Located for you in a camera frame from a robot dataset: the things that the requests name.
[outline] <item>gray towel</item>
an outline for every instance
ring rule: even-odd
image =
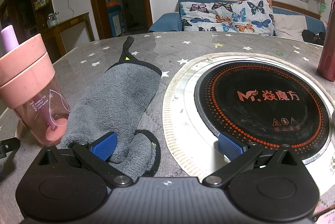
[[[142,175],[153,176],[160,163],[157,139],[148,131],[135,130],[158,89],[161,71],[129,53],[133,41],[128,37],[120,62],[111,66],[72,109],[59,147],[91,143],[115,132],[117,146],[108,161],[136,180]]]

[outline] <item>butterfly print cushion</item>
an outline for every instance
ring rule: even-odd
[[[240,33],[274,34],[271,0],[247,0],[232,5],[232,26]]]
[[[181,2],[179,13],[184,31],[224,31],[222,24],[231,26],[232,4]]]

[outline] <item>yellow star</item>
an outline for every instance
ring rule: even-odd
[[[217,48],[218,46],[224,46],[223,44],[217,43],[217,44],[213,44],[215,45],[215,48]]]

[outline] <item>red bottle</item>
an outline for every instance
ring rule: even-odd
[[[325,79],[335,81],[335,0],[332,1],[318,72]]]

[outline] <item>blue sofa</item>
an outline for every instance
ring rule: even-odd
[[[178,1],[178,8],[180,7],[180,2],[194,2],[194,3],[212,3],[212,2],[226,2],[226,3],[233,3],[235,1],[231,0],[179,0]],[[286,15],[304,15],[298,12],[276,8],[273,7],[273,13],[277,14],[286,14]],[[309,31],[318,34],[319,32],[326,32],[325,26],[321,20],[317,20],[313,17],[304,15],[306,18],[307,29]],[[149,29],[149,32],[158,32],[158,31],[183,31],[183,24],[180,18],[180,14],[173,12],[173,13],[166,13],[163,14]]]

